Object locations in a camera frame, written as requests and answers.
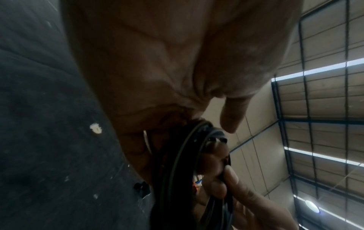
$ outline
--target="human hand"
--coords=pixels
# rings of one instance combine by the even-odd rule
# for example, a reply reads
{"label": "human hand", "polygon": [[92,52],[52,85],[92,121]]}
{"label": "human hand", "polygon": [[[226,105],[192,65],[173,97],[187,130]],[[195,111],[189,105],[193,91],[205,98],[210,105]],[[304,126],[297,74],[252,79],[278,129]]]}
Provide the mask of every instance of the human hand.
{"label": "human hand", "polygon": [[[235,132],[250,98],[280,64],[302,0],[60,0],[60,5],[82,75],[126,158],[151,183],[153,154],[180,127],[200,118],[213,97],[226,98],[220,124]],[[213,165],[221,166],[218,159]]]}
{"label": "human hand", "polygon": [[239,230],[298,230],[288,210],[248,188],[239,180],[231,166],[224,170],[225,184],[213,177],[204,177],[196,196],[196,218],[204,212],[209,196],[223,199],[227,189],[234,197],[232,225]]}

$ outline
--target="dark floor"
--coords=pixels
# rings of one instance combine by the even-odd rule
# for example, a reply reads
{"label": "dark floor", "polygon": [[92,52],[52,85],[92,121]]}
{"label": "dark floor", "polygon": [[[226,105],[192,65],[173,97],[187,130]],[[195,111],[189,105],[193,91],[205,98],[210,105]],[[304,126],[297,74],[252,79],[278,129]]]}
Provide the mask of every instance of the dark floor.
{"label": "dark floor", "polygon": [[0,0],[0,147],[1,230],[148,229],[152,198],[133,190],[55,0]]}

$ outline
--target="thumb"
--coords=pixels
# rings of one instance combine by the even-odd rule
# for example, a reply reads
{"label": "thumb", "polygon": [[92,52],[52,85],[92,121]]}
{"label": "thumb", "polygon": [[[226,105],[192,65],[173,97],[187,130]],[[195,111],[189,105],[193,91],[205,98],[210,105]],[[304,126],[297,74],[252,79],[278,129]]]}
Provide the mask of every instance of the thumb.
{"label": "thumb", "polygon": [[232,195],[255,215],[264,213],[269,206],[269,200],[241,182],[230,165],[225,166],[224,180]]}
{"label": "thumb", "polygon": [[220,125],[228,133],[235,133],[245,116],[250,98],[227,98],[221,111]]}

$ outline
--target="black object on floor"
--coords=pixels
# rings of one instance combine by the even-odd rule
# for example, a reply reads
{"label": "black object on floor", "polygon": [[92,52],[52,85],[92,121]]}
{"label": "black object on floor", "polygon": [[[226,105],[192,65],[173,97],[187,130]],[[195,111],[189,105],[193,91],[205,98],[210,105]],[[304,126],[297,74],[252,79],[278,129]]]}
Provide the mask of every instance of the black object on floor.
{"label": "black object on floor", "polygon": [[147,230],[154,201],[62,31],[56,0],[0,1],[0,229]]}
{"label": "black object on floor", "polygon": [[142,199],[151,193],[151,188],[145,181],[143,181],[143,183],[136,183],[134,185],[134,189],[138,192],[139,197]]}
{"label": "black object on floor", "polygon": [[[198,121],[184,127],[163,146],[155,161],[155,165],[163,167],[155,167],[153,174],[156,202],[151,213],[152,230],[231,228],[233,200],[229,191],[224,200],[210,197],[198,223],[192,215],[192,177],[207,142],[217,140],[227,142],[222,130],[214,128],[208,121]],[[230,156],[225,164],[230,165]]]}

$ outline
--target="floor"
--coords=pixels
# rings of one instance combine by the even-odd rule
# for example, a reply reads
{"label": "floor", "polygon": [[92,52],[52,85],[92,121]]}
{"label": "floor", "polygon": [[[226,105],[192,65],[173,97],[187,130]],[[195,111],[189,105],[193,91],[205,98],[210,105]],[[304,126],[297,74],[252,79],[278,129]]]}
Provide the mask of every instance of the floor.
{"label": "floor", "polygon": [[0,82],[0,229],[149,228],[152,197],[133,190],[55,0],[0,1]]}

